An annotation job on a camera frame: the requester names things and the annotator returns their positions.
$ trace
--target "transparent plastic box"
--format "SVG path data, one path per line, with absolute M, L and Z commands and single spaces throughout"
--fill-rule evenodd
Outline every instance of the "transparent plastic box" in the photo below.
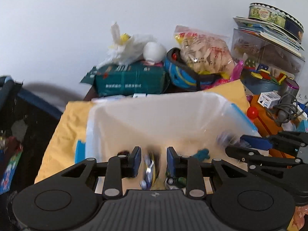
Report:
M 282 69 L 293 74 L 296 80 L 299 79 L 305 64 L 304 58 L 299 58 L 276 44 L 234 29 L 231 55 L 238 61 L 243 59 L 244 53 L 252 58 L 257 66 L 264 64 Z
M 89 113 L 87 124 L 86 158 L 105 162 L 123 150 L 135 146 L 156 149 L 161 154 L 159 177 L 166 173 L 166 148 L 173 146 L 180 155 L 193 155 L 209 149 L 211 158 L 224 159 L 240 168 L 247 165 L 229 158 L 217 146 L 216 138 L 223 132 L 238 138 L 258 134 L 257 128 L 243 112 L 224 97 L 213 92 L 188 92 L 156 95 L 146 98 L 122 99 L 98 103 Z M 140 189 L 143 173 L 137 178 L 124 178 L 123 192 Z M 102 180 L 96 188 L 102 190 Z

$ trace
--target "gray cable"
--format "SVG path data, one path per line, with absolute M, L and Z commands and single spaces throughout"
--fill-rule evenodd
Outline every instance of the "gray cable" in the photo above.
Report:
M 291 103 L 283 102 L 282 100 L 288 96 L 292 97 Z M 301 116 L 304 113 L 304 110 L 306 110 L 307 108 L 306 106 L 301 113 L 298 113 L 297 106 L 298 106 L 298 101 L 296 97 L 292 94 L 285 94 L 279 99 L 278 104 L 276 104 L 272 109 L 265 108 L 266 115 L 270 119 L 272 119 L 277 124 L 277 126 L 281 126 L 281 124 L 287 123 L 290 120 L 295 120 L 296 118 Z M 280 110 L 282 110 L 285 115 L 284 119 L 278 119 L 278 117 L 274 117 L 274 115 Z

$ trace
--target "blue gripper pad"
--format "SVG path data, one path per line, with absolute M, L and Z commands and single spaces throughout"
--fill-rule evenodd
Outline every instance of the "blue gripper pad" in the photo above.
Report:
M 273 144 L 268 139 L 262 137 L 242 135 L 240 139 L 248 142 L 252 148 L 260 150 L 269 150 L 273 148 Z
M 175 176 L 174 158 L 169 148 L 167 148 L 167 171 L 171 177 Z
M 134 176 L 136 177 L 138 175 L 139 166 L 141 163 L 141 148 L 138 147 L 138 151 L 135 155 L 134 159 Z

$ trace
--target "stack of books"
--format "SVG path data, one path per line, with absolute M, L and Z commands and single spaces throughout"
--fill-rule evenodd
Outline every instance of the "stack of books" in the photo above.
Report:
M 283 32 L 276 25 L 264 21 L 242 17 L 234 17 L 233 19 L 237 23 L 238 29 L 240 31 L 267 40 L 270 43 L 282 47 L 303 61 L 305 60 L 303 56 L 304 49 L 301 44 Z

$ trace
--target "plastic bag of snacks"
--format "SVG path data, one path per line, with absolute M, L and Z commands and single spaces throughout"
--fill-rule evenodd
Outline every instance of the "plastic bag of snacks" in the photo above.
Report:
M 175 39 L 181 46 L 181 58 L 198 74 L 220 74 L 230 79 L 236 66 L 225 42 L 227 37 L 177 26 Z
M 305 225 L 305 215 L 308 214 L 308 205 L 303 207 L 296 207 L 293 216 L 293 226 L 300 230 Z

